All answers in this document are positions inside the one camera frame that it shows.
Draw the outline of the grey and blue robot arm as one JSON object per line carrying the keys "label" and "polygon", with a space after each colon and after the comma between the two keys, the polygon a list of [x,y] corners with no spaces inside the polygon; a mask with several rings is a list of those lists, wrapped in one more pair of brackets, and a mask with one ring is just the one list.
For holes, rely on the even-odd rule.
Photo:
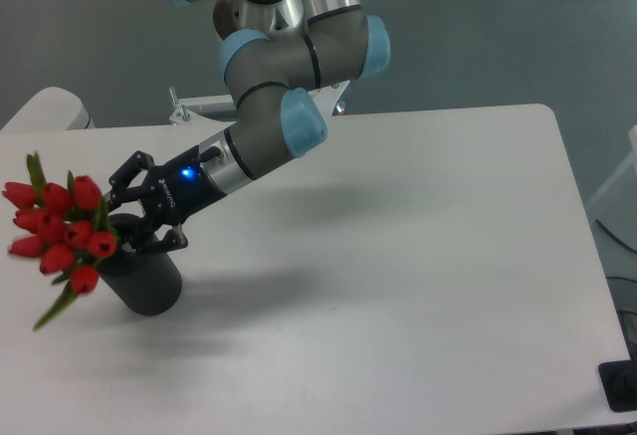
{"label": "grey and blue robot arm", "polygon": [[388,32],[360,0],[231,1],[219,65],[237,119],[164,164],[138,152],[110,178],[111,208],[136,201],[143,210],[116,227],[128,255],[184,248],[188,217],[325,141],[312,91],[389,64]]}

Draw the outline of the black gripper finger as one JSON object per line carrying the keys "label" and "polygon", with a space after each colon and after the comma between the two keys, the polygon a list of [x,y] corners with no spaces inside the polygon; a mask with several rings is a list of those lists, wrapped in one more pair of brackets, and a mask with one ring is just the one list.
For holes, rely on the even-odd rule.
{"label": "black gripper finger", "polygon": [[131,186],[133,179],[142,171],[148,171],[154,166],[153,158],[145,152],[137,151],[131,155],[122,166],[108,178],[110,191],[107,194],[109,206],[120,206],[123,203],[140,200],[152,193],[147,183]]}
{"label": "black gripper finger", "polygon": [[180,225],[168,229],[159,237],[156,229],[142,217],[133,214],[113,214],[111,227],[117,233],[120,249],[127,255],[166,254],[189,245]]}

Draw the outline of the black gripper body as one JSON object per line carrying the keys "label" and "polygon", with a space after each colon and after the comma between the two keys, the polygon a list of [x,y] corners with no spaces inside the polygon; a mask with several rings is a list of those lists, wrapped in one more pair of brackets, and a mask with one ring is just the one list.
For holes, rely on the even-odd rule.
{"label": "black gripper body", "polygon": [[183,224],[227,196],[202,168],[198,149],[188,149],[163,165],[151,167],[141,188],[139,202],[152,229]]}

